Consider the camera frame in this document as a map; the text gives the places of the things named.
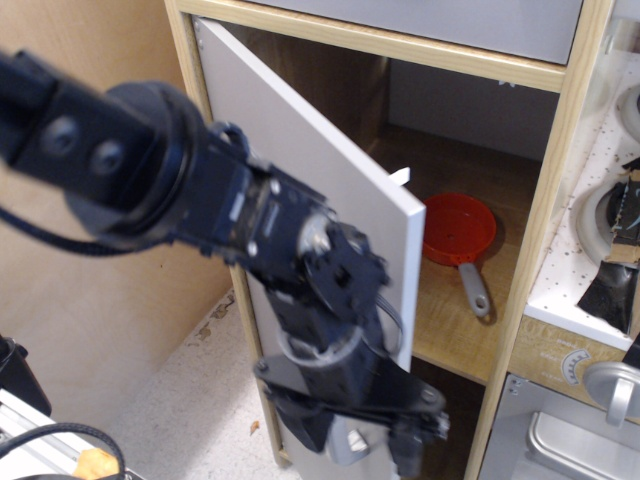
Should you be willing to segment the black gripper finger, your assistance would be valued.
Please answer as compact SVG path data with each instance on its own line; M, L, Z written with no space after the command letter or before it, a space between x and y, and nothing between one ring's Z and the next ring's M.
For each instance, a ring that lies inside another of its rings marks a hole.
M314 453L324 451L333 414L306 399L275 396L273 403L281 421L296 439Z
M426 426L409 420L396 423L389 432L389 451L398 475L408 478L419 476L425 446L447 437L447 421Z

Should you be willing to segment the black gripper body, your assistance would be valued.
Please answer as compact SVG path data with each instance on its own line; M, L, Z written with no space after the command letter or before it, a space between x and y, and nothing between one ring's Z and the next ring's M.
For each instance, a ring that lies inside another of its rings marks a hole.
M271 402L275 396L311 400L330 411L333 421L339 415L389 430L400 420L424 426L447 421L449 430L443 394L372 349L361 328L307 358L295 355L285 333L280 340L283 353L262 357L254 367Z

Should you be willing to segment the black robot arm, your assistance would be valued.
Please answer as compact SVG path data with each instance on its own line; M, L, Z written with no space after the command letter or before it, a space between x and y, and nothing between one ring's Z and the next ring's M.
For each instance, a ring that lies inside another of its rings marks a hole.
M90 233L73 240L3 211L41 242L87 256L182 242L242 267L265 289L284 336L255 374L294 436L319 453L339 417L388 431L398 473L417 476L423 449L445 438L445 400L384 343L385 261L326 199L256 163L233 124L207 125L161 82L98 94L27 52L1 59L1 158L62 189Z

